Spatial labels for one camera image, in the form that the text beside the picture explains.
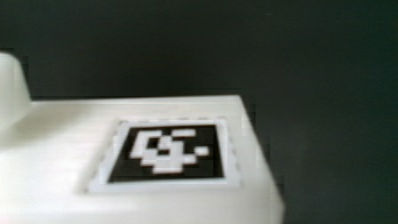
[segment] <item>white border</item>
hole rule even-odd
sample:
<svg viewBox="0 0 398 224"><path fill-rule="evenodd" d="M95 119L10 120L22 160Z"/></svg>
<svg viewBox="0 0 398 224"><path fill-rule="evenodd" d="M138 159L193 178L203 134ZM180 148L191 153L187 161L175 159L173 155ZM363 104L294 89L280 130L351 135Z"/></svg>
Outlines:
<svg viewBox="0 0 398 224"><path fill-rule="evenodd" d="M225 178L203 178L196 180L152 180L134 183L109 183L113 168L116 165L123 143L129 137L130 128L143 127L170 127L170 126L193 126L193 125L216 125L219 145L221 145L221 157L223 157L223 170ZM114 136L113 147L107 151L106 159L99 167L95 179L90 183L91 193L113 193L148 190L170 190L170 189L203 189L203 188L226 188L241 186L241 175L237 169L237 157L234 153L234 144L230 142L228 122L226 119L162 119L148 121L125 121L118 128Z"/></svg>

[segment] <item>black square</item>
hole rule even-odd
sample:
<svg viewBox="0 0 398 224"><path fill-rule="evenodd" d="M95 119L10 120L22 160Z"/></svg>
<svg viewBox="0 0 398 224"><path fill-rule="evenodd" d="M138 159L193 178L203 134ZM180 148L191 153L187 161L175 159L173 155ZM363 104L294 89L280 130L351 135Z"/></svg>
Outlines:
<svg viewBox="0 0 398 224"><path fill-rule="evenodd" d="M196 147L209 148L209 154L196 157L196 163L184 165L184 171L178 173L155 174L154 166L141 165L141 158L130 158L130 152L141 131L162 131L162 135L170 136L175 130L194 129L194 137L173 137L173 141L184 141L186 154L194 154ZM161 138L152 138L146 148L157 150ZM170 150L159 150L159 155L170 154ZM203 179L225 178L223 157L221 157L221 143L218 136L216 125L191 125L191 126L164 126L164 127L134 127L129 130L129 137L125 139L120 157L113 169L109 183L157 181L175 179Z"/></svg>

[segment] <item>dark gray wall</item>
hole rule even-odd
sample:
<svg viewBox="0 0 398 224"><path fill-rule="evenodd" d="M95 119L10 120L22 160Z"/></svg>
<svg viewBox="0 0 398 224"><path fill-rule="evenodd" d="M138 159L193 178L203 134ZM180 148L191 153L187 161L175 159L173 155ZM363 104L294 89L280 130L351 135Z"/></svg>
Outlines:
<svg viewBox="0 0 398 224"><path fill-rule="evenodd" d="M395 224L397 12L367 0L3 0L0 48L38 100L241 94L287 224Z"/></svg>

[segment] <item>white block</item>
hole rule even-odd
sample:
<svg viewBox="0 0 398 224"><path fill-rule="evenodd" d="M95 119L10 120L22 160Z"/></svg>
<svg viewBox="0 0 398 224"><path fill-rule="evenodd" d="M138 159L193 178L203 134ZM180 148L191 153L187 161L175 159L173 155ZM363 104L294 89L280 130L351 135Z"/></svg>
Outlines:
<svg viewBox="0 0 398 224"><path fill-rule="evenodd" d="M19 69L0 54L0 223L282 224L241 97L47 101L29 112Z"/></svg>

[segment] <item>white cylinder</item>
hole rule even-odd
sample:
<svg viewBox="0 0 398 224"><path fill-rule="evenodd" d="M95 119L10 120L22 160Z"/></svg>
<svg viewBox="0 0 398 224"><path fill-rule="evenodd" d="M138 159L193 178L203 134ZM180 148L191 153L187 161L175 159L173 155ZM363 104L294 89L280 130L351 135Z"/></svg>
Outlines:
<svg viewBox="0 0 398 224"><path fill-rule="evenodd" d="M17 58L0 52L0 129L24 118L31 109L31 95Z"/></svg>

